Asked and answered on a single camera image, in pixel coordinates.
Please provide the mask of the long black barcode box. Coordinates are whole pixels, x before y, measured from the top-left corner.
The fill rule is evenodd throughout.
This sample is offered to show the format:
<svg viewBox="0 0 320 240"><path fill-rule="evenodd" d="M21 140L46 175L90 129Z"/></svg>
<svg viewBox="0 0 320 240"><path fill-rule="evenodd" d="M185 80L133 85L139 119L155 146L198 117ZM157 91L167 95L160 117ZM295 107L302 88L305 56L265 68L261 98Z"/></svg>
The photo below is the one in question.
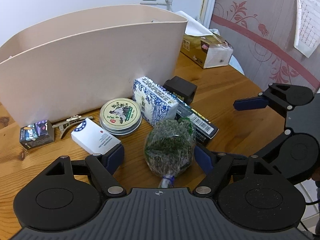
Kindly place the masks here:
<svg viewBox="0 0 320 240"><path fill-rule="evenodd" d="M178 101L176 120L180 118L189 118L196 129L197 143L207 146L213 137L216 136L219 129L181 99L176 98L176 100Z"/></svg>

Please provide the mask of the round metal tin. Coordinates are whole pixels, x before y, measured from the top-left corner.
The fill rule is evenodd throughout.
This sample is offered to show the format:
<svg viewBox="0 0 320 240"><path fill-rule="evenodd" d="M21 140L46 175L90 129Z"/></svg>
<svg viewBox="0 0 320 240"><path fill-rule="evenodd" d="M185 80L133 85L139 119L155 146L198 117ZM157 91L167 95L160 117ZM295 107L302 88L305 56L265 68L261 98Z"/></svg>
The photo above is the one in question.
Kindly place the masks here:
<svg viewBox="0 0 320 240"><path fill-rule="evenodd" d="M100 124L112 135L127 135L138 128L142 120L140 107L128 98L116 98L100 109Z"/></svg>

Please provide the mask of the beige plastic storage bin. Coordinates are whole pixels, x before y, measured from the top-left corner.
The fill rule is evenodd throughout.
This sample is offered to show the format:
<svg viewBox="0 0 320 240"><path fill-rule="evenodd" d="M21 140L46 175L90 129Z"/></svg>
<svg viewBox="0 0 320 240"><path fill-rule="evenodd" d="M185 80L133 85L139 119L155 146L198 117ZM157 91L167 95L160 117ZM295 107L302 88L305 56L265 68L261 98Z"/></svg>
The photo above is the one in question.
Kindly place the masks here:
<svg viewBox="0 0 320 240"><path fill-rule="evenodd" d="M174 73L187 19L147 5L64 14L1 46L1 103L20 125L52 122L132 95L135 79Z"/></svg>

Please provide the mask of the small dark printed box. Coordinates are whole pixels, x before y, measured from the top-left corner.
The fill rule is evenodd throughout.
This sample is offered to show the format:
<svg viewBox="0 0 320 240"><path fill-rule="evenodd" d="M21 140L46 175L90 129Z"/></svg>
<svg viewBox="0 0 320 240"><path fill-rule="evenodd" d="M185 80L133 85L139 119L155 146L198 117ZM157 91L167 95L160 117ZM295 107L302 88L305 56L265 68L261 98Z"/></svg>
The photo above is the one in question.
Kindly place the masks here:
<svg viewBox="0 0 320 240"><path fill-rule="evenodd" d="M42 120L20 129L20 144L30 150L54 142L54 129L50 121Z"/></svg>

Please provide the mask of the small black cube box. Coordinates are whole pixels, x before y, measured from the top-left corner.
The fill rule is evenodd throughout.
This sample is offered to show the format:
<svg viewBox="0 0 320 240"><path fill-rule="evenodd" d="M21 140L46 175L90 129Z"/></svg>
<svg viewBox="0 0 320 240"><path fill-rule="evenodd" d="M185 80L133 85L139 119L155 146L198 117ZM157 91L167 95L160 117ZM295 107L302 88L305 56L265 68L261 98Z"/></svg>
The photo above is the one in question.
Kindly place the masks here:
<svg viewBox="0 0 320 240"><path fill-rule="evenodd" d="M197 85L179 77L174 76L172 79L167 80L163 87L181 99L187 105L190 105L194 99Z"/></svg>

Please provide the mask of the grey hair clip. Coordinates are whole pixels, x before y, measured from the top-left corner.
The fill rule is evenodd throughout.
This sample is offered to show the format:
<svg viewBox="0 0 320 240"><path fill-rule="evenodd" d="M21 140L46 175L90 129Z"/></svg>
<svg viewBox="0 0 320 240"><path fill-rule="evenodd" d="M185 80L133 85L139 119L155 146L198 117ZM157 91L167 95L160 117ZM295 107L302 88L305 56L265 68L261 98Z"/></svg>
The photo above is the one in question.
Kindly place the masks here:
<svg viewBox="0 0 320 240"><path fill-rule="evenodd" d="M54 124L53 128L58 128L60 131L60 139L62 139L65 135L65 133L75 125L78 125L82 123L85 119L93 119L93 116L81 116L81 115L74 115L70 118L66 119L65 121L58 122L57 124Z"/></svg>

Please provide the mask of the light blue blanket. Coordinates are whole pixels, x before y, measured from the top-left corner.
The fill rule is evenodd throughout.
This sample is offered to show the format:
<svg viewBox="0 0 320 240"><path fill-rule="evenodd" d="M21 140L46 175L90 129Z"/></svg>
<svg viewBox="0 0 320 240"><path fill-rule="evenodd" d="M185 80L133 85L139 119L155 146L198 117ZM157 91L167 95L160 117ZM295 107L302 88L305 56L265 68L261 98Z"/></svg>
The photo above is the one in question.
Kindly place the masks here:
<svg viewBox="0 0 320 240"><path fill-rule="evenodd" d="M240 63L237 61L237 59L232 55L231 59L229 61L229 65L236 69L238 72L240 72L242 75L244 75L244 71L240 65Z"/></svg>

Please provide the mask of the small white box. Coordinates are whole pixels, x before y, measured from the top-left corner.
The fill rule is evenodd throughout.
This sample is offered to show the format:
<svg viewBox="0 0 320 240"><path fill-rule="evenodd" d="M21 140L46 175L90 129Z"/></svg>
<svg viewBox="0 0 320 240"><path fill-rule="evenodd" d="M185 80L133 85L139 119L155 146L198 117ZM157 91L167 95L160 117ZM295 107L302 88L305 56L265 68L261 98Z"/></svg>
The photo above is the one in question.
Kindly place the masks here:
<svg viewBox="0 0 320 240"><path fill-rule="evenodd" d="M121 144L119 139L89 118L86 118L71 132L71 137L89 154L106 154Z"/></svg>

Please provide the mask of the bag of dried herbs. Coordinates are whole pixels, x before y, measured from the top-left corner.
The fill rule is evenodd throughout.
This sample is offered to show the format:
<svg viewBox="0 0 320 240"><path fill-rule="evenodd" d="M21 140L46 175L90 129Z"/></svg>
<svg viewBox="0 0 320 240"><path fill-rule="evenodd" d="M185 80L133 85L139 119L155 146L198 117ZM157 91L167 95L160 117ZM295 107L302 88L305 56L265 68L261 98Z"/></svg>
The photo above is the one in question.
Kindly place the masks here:
<svg viewBox="0 0 320 240"><path fill-rule="evenodd" d="M196 129L189 118L159 121L148 134L145 161L152 173L159 176L159 188L171 188L194 159Z"/></svg>

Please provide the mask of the blue white patterned box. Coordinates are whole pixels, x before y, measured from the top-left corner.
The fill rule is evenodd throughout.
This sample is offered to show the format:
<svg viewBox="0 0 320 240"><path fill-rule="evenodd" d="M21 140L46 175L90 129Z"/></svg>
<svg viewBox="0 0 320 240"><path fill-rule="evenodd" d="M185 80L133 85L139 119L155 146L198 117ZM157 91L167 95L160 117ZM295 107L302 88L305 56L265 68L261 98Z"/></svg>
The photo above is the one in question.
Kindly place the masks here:
<svg viewBox="0 0 320 240"><path fill-rule="evenodd" d="M132 100L138 104L142 117L151 126L164 119L176 118L177 99L147 76L134 80Z"/></svg>

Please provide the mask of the gold tissue box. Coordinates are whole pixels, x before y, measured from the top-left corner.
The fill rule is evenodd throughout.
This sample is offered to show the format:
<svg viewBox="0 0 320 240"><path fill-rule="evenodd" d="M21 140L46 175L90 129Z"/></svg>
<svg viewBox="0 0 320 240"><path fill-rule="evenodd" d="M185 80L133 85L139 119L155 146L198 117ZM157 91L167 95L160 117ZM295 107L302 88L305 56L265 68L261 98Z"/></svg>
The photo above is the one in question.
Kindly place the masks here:
<svg viewBox="0 0 320 240"><path fill-rule="evenodd" d="M203 69L229 65L233 47L224 38L212 33L185 12L178 11L176 14L188 20L181 53Z"/></svg>

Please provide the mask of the white wall calendar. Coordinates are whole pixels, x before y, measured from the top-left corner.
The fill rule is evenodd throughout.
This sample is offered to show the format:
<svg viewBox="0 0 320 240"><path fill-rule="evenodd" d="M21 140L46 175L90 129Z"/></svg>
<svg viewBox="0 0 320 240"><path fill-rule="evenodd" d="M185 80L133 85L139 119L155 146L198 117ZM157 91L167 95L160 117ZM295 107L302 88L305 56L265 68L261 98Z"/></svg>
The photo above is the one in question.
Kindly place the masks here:
<svg viewBox="0 0 320 240"><path fill-rule="evenodd" d="M309 58L319 46L319 0L296 1L296 32L293 46Z"/></svg>

